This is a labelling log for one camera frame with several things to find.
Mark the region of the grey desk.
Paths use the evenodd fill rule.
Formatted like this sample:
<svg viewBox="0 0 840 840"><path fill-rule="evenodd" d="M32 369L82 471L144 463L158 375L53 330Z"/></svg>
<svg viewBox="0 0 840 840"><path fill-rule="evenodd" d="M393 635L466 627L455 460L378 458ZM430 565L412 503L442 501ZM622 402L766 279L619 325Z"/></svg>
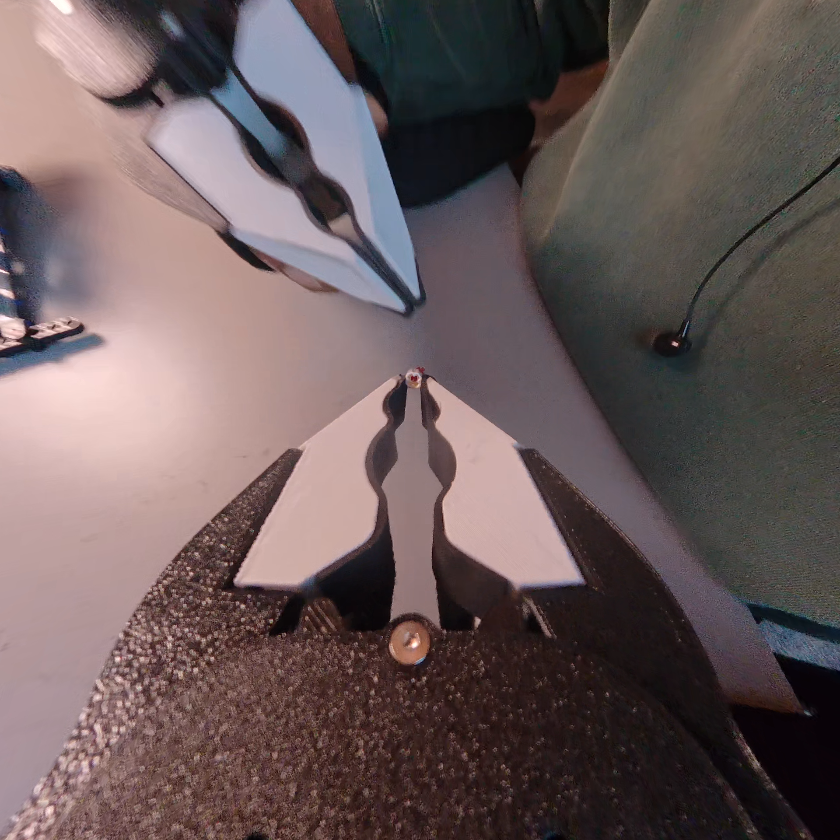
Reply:
<svg viewBox="0 0 840 840"><path fill-rule="evenodd" d="M2 2L2 164L69 210L75 343L2 361L2 830L47 774L163 569L268 468L422 365L537 449L647 557L738 704L797 701L583 387L525 265L507 166L408 214L426 306L311 293L123 178L81 92Z"/></svg>

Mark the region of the person's right hand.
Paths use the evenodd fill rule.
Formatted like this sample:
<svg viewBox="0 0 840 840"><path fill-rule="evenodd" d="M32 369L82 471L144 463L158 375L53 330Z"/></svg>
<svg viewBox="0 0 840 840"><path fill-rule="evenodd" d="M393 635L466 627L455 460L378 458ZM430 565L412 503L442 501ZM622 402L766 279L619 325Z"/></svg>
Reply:
<svg viewBox="0 0 840 840"><path fill-rule="evenodd" d="M262 255L260 257L270 268L296 283L305 290L316 293L337 293L338 290L330 284L310 275L309 273L289 266L277 259Z"/></svg>

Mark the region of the black building-brick model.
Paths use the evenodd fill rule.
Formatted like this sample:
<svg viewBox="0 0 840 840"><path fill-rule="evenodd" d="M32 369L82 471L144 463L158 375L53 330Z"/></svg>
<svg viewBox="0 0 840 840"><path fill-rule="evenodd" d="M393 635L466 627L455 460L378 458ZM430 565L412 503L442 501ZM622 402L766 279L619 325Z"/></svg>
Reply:
<svg viewBox="0 0 840 840"><path fill-rule="evenodd" d="M17 170L1 169L1 357L45 351L85 329L76 318L43 318L48 206Z"/></svg>

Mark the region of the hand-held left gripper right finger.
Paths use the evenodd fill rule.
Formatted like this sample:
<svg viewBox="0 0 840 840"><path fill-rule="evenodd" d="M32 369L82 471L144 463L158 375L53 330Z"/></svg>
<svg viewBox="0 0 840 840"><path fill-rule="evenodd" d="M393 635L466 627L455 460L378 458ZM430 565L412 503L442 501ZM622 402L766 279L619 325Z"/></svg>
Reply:
<svg viewBox="0 0 840 840"><path fill-rule="evenodd" d="M432 548L440 623L474 625L507 599L583 586L518 442L433 377L420 395L440 485Z"/></svg>

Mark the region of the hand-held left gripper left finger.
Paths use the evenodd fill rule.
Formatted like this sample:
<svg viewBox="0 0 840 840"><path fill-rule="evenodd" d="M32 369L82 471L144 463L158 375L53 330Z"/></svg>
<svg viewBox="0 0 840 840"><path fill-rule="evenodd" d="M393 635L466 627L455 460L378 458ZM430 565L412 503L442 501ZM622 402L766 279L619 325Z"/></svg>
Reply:
<svg viewBox="0 0 840 840"><path fill-rule="evenodd" d="M239 590L329 599L347 627L390 622L396 581L384 480L406 410L401 375L309 438L234 576Z"/></svg>

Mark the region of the black earphone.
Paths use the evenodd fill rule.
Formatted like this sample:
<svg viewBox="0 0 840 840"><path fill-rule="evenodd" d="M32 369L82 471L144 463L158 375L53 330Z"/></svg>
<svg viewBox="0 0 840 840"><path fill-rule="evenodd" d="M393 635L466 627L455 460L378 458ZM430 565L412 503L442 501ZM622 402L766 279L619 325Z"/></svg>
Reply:
<svg viewBox="0 0 840 840"><path fill-rule="evenodd" d="M824 166L810 181L800 187L795 193L788 196L781 204L763 215L755 224L738 237L727 250L712 264L706 274L702 277L698 286L694 289L690 298L684 317L679 327L657 333L650 344L650 349L658 356L666 359L675 359L686 355L691 350L692 341L690 331L692 320L695 316L697 305L711 281L716 277L719 270L729 259L747 242L750 241L759 231L766 228L775 218L782 215L789 208L795 205L803 196L820 185L830 174L834 173L839 166L837 155L829 164Z"/></svg>

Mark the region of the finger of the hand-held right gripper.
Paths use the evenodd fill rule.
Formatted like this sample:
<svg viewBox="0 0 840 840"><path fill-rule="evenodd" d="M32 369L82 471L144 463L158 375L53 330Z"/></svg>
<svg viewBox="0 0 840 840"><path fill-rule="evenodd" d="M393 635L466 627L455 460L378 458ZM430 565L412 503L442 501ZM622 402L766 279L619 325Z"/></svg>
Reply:
<svg viewBox="0 0 840 840"><path fill-rule="evenodd" d="M167 106L147 141L259 257L303 270L344 294L408 315L413 244L362 98L345 135L318 119L303 185L290 184L260 136L206 99Z"/></svg>
<svg viewBox="0 0 840 840"><path fill-rule="evenodd" d="M229 113L280 178L301 231L279 261L388 309L424 303L413 243L385 161L384 111L361 84L333 2L244 2Z"/></svg>

